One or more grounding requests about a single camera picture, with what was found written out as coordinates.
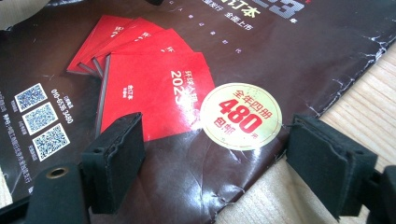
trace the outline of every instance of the round sticker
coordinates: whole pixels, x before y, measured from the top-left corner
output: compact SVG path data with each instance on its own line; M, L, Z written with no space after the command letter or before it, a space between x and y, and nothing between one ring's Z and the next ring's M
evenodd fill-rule
M282 114L274 97L245 83L219 86L204 99L201 122L217 144L235 150L252 150L271 142L279 133Z

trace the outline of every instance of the wooden surface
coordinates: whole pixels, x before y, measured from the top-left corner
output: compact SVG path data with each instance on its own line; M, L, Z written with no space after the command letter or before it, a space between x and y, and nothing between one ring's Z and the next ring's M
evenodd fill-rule
M5 2L12 2L22 14L4 14ZM26 1L0 2L0 25L10 24L5 19L14 23L21 21L41 7L31 4L30 9L21 8L15 6L18 2ZM396 164L393 147L396 146L396 46L389 49L321 119L378 154L377 170ZM4 179L0 178L0 207L10 202ZM368 210L363 208L359 217L342 217L341 223L364 223L367 214ZM237 203L226 207L218 215L218 223L336 223L336 220L282 159Z

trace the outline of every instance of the qr code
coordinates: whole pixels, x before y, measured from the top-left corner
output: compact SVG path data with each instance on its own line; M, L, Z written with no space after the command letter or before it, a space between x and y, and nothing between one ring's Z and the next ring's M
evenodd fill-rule
M46 103L22 116L30 135L37 133L58 119L50 103Z
M40 161L48 158L69 143L66 132L60 123L33 139L35 151Z
M23 112L30 107L47 100L47 95L41 87L41 84L35 84L33 87L23 91L15 96L17 101L18 109Z

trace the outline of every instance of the price label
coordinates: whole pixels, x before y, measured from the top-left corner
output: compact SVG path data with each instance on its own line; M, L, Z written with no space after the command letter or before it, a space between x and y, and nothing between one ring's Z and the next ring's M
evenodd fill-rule
M258 149L279 133L282 114L274 97L257 86L230 83L210 92L201 107L205 133L235 150Z

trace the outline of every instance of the yellow circular label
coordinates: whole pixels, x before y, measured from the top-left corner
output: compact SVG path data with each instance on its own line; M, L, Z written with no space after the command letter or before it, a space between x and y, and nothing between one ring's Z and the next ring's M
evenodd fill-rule
M217 144L235 150L258 149L271 142L282 126L274 97L260 87L229 83L204 99L201 122Z

